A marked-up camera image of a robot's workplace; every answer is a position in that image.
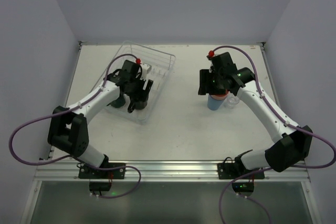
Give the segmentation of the black mug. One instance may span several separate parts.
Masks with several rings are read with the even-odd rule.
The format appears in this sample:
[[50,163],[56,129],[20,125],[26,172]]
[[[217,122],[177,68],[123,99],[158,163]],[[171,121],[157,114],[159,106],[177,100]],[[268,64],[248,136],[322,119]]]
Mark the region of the black mug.
[[136,100],[130,99],[130,104],[127,107],[127,112],[132,113],[134,110],[143,110],[148,104],[148,99]]

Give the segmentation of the pink plastic cup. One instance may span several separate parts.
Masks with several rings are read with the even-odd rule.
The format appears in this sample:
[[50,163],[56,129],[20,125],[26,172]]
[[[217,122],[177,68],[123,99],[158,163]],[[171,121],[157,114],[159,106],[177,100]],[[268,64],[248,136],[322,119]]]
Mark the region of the pink plastic cup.
[[224,101],[228,94],[210,94],[209,96],[217,101]]

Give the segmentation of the clear glass cup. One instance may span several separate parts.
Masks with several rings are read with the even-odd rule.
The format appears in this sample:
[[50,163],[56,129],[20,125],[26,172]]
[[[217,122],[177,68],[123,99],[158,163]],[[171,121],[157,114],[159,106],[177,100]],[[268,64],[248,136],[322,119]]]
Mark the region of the clear glass cup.
[[225,107],[229,109],[233,109],[238,103],[240,102],[240,99],[234,95],[229,95],[226,98],[226,104]]

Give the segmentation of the blue plastic cup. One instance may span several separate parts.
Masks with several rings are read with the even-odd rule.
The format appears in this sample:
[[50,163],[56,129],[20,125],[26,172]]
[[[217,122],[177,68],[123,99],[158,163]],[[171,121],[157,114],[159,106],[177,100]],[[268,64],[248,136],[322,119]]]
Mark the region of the blue plastic cup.
[[223,104],[223,102],[224,101],[214,100],[208,95],[207,107],[212,111],[216,111],[220,108],[220,106]]

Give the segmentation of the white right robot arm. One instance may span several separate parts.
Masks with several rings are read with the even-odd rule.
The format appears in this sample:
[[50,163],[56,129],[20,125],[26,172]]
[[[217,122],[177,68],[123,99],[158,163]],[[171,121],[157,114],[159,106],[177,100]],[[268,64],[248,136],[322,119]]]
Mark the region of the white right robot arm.
[[268,95],[261,89],[255,74],[247,67],[238,69],[229,53],[216,55],[210,51],[207,58],[211,67],[199,72],[198,94],[222,95],[228,91],[238,97],[260,120],[273,141],[273,145],[265,150],[248,150],[230,163],[223,162],[223,172],[229,178],[237,178],[264,167],[282,172],[304,160],[312,141],[310,127],[300,127],[274,102],[266,103],[264,99]]

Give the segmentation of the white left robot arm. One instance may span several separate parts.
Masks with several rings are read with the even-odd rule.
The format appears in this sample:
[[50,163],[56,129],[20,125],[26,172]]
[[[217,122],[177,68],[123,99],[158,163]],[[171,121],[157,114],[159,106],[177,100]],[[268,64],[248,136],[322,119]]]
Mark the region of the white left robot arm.
[[147,78],[151,68],[140,59],[125,60],[120,69],[107,73],[99,86],[86,97],[68,108],[58,106],[54,109],[47,141],[82,161],[82,178],[121,178],[124,166],[114,169],[108,156],[90,145],[88,124],[108,105],[116,109],[123,107],[125,97],[130,100],[128,113],[145,109],[153,86],[153,80]]

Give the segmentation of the clear plastic dish rack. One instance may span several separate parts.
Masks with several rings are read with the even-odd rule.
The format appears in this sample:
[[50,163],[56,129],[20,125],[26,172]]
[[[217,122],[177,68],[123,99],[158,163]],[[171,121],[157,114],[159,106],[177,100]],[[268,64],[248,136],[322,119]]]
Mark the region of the clear plastic dish rack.
[[118,96],[115,99],[123,96],[125,98],[125,105],[116,109],[110,105],[110,102],[96,116],[96,118],[101,117],[106,119],[125,118],[139,124],[144,124],[148,120],[166,83],[167,77],[173,68],[175,56],[167,52],[162,52],[157,49],[138,45],[129,41],[124,42],[120,47],[107,45],[94,46],[90,48],[90,51],[101,57],[103,60],[102,65],[104,67],[107,67],[108,64],[117,56],[124,55],[122,58],[117,59],[109,69],[109,74],[114,74],[112,76],[113,78],[121,75],[122,69],[128,69],[131,67],[131,62],[135,61],[133,56],[139,58],[141,63],[147,63],[152,66],[151,72],[145,79],[153,80],[153,86],[149,93],[148,104],[145,109],[134,110],[132,113],[128,113],[127,107],[130,104],[130,98],[124,93],[124,86],[122,86],[117,89]]

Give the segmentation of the dark green mug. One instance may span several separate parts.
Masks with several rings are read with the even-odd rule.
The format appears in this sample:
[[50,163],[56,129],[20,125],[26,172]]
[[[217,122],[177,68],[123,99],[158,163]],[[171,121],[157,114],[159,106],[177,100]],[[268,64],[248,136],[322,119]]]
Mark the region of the dark green mug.
[[119,109],[125,105],[125,98],[123,96],[118,97],[110,103],[113,108]]

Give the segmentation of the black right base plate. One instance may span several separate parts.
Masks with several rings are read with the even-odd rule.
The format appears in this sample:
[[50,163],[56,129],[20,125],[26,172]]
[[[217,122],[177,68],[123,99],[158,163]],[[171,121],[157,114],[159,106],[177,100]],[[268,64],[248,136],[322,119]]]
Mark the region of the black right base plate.
[[251,172],[256,172],[259,169],[247,169],[242,164],[239,157],[232,159],[227,157],[224,161],[217,164],[217,172],[219,179],[235,179]]

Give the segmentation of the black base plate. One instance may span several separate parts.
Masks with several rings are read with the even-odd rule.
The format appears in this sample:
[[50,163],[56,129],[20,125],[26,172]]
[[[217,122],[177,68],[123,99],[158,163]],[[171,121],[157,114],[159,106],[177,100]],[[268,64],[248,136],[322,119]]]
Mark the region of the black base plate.
[[235,179],[251,172],[256,172],[259,169],[247,169],[242,164],[239,157],[232,159],[227,157],[224,161],[217,164],[217,172],[219,179]]
[[93,169],[86,164],[77,164],[79,168],[78,178],[80,179],[124,179],[125,163],[104,162],[100,168],[109,170]]

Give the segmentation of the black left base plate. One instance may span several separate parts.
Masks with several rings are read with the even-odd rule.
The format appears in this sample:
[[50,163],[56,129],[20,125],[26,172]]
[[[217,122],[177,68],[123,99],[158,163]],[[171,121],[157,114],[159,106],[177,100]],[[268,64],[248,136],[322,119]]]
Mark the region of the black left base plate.
[[125,163],[104,162],[100,168],[109,170],[93,169],[86,164],[77,164],[79,168],[78,178],[80,179],[124,179]]

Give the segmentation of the aluminium mounting rail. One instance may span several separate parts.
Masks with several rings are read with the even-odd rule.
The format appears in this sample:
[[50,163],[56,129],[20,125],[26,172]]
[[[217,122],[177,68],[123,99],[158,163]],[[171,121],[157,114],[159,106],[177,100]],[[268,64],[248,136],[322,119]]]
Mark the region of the aluminium mounting rail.
[[[141,172],[143,182],[217,182],[218,161],[126,161]],[[79,168],[73,159],[58,161],[36,169],[36,181],[74,182],[79,179]],[[289,168],[282,173],[264,172],[264,179],[255,182],[308,182],[305,169]]]

